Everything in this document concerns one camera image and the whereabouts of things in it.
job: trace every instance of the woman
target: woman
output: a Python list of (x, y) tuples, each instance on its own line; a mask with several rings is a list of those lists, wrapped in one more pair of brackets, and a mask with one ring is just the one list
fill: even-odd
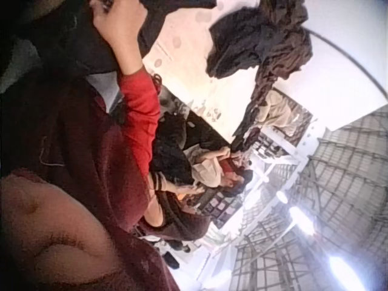
[(31, 73), (10, 87), (2, 100), (2, 247), (26, 279), (17, 283), (34, 290), (178, 290), (157, 252), (128, 233), (150, 201), (159, 117), (136, 40), (146, 10), (137, 0), (115, 0), (107, 14), (102, 2), (91, 6), (123, 74), (126, 124), (111, 120), (83, 80)]

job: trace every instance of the dark brown cloth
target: dark brown cloth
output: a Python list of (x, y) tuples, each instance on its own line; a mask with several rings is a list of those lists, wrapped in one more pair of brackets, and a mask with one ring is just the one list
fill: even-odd
[[(307, 10), (303, 4), (304, 0), (263, 0), (258, 8), (247, 8), (251, 17), (256, 19), (255, 25), (261, 30), (270, 28), (272, 32), (260, 36), (260, 45), (265, 46), (266, 49), (263, 48), (259, 52), (255, 49), (254, 55), (260, 60), (260, 63), (253, 63), (254, 66), (259, 65), (255, 79), (256, 86), (244, 118), (234, 133), (238, 140), (243, 139), (245, 132), (254, 123), (258, 106), (265, 100), (276, 80), (279, 77), (288, 79), (290, 74), (298, 71), (312, 57), (310, 35), (301, 27), (301, 24), (307, 20)], [(245, 10), (239, 12), (245, 15), (248, 13)], [(247, 63), (252, 66), (250, 59), (247, 62), (240, 62), (241, 65)]]
[[(142, 57), (148, 54), (162, 30), (166, 16), (179, 8), (214, 8), (215, 0), (140, 0), (148, 10), (139, 36)], [(88, 0), (65, 0), (50, 14), (21, 27), (18, 35), (37, 48), (50, 71), (85, 76), (118, 69), (108, 43), (93, 26)]]
[(121, 129), (94, 96), (83, 80), (59, 82), (39, 72), (10, 87), (1, 99), (1, 174), (26, 168), (86, 206), (134, 278), (130, 290), (179, 290), (157, 251), (127, 233), (149, 193)]
[(210, 224), (209, 216), (183, 212), (174, 193), (157, 192), (156, 195), (163, 210), (163, 226), (152, 227), (142, 218), (139, 227), (146, 235), (177, 241), (194, 241), (206, 234)]

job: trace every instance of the dark red jacket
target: dark red jacket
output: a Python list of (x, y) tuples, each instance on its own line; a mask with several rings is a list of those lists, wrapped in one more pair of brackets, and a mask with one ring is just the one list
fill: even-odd
[(83, 204), (112, 236), (135, 280), (131, 290), (179, 290), (158, 252), (128, 234), (148, 206), (143, 177), (158, 105), (144, 71), (123, 77), (121, 87), (132, 107), (123, 131), (82, 79), (31, 72), (10, 87), (1, 104), (2, 175), (29, 169)]

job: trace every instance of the crowd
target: crowd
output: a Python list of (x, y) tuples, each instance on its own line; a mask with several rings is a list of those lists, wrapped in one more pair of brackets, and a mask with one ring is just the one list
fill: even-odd
[(161, 117), (160, 79), (146, 72), (139, 49), (147, 16), (142, 4), (115, 0), (107, 9), (92, 0), (90, 7), (119, 64), (122, 122), (106, 113), (85, 79), (37, 69), (4, 93), (2, 284), (10, 290), (178, 290), (147, 237), (189, 252), (182, 241), (203, 237), (210, 217), (183, 197), (206, 187), (236, 195), (252, 171), (229, 147), (186, 148), (181, 108)]

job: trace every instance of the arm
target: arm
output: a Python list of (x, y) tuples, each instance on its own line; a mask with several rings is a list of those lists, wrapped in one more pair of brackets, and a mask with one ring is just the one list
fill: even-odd
[(207, 159), (217, 158), (219, 161), (227, 159), (230, 155), (230, 148), (222, 147), (220, 150), (214, 150), (212, 152), (203, 153), (196, 158), (197, 163), (202, 163)]
[(159, 117), (155, 86), (142, 68), (137, 41), (147, 10), (138, 0), (115, 0), (108, 13), (99, 0), (92, 0), (90, 5), (93, 24), (111, 46), (123, 74), (120, 89), (129, 108), (123, 133), (141, 173), (146, 177)]
[(151, 77), (144, 69), (133, 75), (123, 76), (119, 84), (128, 107), (122, 132), (142, 175), (146, 176), (160, 113), (158, 95)]
[(199, 194), (204, 191), (203, 187), (197, 187), (193, 185), (182, 185), (178, 186), (168, 181), (165, 176), (161, 173), (149, 173), (148, 182), (150, 189), (154, 191), (166, 191), (179, 194)]

